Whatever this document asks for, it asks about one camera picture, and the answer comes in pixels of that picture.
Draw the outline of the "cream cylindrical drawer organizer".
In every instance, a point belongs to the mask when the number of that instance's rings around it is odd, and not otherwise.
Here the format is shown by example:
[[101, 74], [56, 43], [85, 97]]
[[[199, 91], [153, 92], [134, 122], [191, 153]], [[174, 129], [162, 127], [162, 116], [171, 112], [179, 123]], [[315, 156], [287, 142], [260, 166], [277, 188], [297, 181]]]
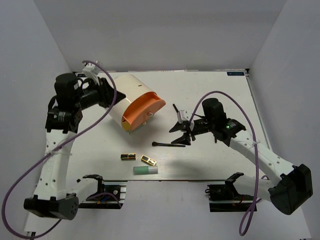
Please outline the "cream cylindrical drawer organizer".
[[126, 98], [121, 100], [118, 104], [114, 105], [109, 114], [113, 118], [113, 120], [122, 128], [122, 116], [127, 107], [141, 95], [155, 91], [147, 87], [132, 74], [121, 75], [115, 78], [114, 81], [117, 91], [124, 93], [126, 95]]

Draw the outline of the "thin black makeup brush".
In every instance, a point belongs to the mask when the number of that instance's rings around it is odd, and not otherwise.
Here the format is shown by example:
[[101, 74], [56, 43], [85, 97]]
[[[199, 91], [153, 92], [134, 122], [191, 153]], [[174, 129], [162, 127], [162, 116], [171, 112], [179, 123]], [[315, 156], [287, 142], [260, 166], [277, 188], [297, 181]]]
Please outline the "thin black makeup brush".
[[186, 146], [183, 144], [174, 144], [174, 143], [161, 143], [161, 142], [155, 142], [153, 141], [151, 143], [153, 147], [180, 147], [185, 148]]

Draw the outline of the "orange top drawer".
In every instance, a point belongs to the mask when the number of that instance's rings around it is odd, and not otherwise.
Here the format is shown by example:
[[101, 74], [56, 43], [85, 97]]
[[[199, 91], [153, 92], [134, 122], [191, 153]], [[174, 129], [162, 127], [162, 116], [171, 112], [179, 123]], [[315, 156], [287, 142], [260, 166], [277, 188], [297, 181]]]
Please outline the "orange top drawer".
[[121, 125], [126, 132], [131, 132], [146, 122], [166, 105], [155, 92], [147, 92], [134, 100], [125, 110]]

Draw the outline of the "green white cosmetic tube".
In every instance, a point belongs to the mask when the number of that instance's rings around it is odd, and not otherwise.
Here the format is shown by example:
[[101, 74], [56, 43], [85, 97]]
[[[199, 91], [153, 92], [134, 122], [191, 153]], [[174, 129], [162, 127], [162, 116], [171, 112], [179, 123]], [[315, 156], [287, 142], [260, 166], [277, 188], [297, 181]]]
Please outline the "green white cosmetic tube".
[[133, 167], [134, 175], [153, 175], [158, 174], [157, 166], [134, 166]]

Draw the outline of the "black fan makeup brush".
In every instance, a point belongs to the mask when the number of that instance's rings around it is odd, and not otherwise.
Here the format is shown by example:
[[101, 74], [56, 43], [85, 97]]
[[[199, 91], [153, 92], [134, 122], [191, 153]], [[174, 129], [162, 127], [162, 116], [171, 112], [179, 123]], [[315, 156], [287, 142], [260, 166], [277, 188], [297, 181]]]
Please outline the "black fan makeup brush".
[[178, 112], [179, 112], [179, 110], [178, 110], [177, 106], [176, 106], [174, 103], [172, 104], [172, 106], [173, 106], [173, 108], [174, 108], [175, 112], [176, 112], [176, 113], [178, 113]]

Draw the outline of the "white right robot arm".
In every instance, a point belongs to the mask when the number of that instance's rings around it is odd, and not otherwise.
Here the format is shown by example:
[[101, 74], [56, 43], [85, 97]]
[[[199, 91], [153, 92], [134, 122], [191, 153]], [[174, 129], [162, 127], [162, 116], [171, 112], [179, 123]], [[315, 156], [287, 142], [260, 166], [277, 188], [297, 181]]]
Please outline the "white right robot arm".
[[208, 98], [201, 105], [204, 115], [196, 120], [192, 119], [190, 111], [176, 110], [177, 123], [170, 132], [181, 131], [183, 135], [172, 143], [189, 146], [196, 135], [212, 133], [215, 142], [239, 152], [268, 177], [257, 180], [242, 172], [234, 173], [225, 180], [229, 198], [257, 195], [271, 202], [281, 213], [291, 215], [313, 195], [311, 170], [305, 164], [294, 165], [254, 140], [243, 124], [227, 117], [218, 99]]

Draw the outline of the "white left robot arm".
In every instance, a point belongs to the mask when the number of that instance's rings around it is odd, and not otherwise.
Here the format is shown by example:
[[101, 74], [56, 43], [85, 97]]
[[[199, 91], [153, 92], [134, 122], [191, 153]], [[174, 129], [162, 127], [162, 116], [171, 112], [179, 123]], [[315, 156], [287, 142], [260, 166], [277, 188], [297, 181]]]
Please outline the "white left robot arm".
[[103, 177], [98, 174], [85, 175], [71, 190], [66, 188], [71, 149], [83, 110], [94, 105], [110, 110], [126, 95], [115, 91], [105, 78], [97, 82], [86, 78], [85, 82], [88, 86], [82, 88], [73, 73], [64, 73], [55, 79], [57, 106], [48, 108], [45, 124], [48, 158], [42, 165], [33, 196], [23, 204], [25, 210], [38, 217], [73, 220], [82, 202], [89, 197], [99, 200], [105, 196]]

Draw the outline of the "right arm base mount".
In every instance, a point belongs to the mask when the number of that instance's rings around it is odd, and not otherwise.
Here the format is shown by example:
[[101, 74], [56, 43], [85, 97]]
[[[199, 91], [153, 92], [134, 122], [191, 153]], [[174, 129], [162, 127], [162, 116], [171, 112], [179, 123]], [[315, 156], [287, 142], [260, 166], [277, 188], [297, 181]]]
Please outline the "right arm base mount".
[[244, 174], [236, 172], [223, 181], [212, 181], [204, 191], [208, 196], [211, 213], [246, 212], [253, 203], [252, 195], [236, 193], [233, 183]]

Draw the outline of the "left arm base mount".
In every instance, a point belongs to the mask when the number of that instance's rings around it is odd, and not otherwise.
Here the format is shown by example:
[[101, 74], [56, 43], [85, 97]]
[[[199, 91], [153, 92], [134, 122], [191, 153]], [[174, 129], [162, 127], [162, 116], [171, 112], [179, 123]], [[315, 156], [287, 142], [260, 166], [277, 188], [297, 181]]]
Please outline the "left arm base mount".
[[127, 192], [126, 181], [105, 180], [98, 174], [87, 174], [72, 189], [80, 209], [119, 210]]

